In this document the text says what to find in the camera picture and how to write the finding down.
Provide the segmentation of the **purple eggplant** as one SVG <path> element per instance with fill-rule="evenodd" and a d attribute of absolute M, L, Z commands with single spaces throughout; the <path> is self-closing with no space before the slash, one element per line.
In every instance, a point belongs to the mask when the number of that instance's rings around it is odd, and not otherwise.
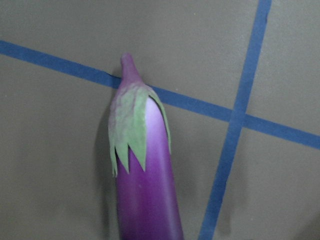
<path fill-rule="evenodd" d="M 108 119 L 120 238 L 181 240 L 165 108 L 133 57 L 125 53 L 120 61 L 122 78 Z"/>

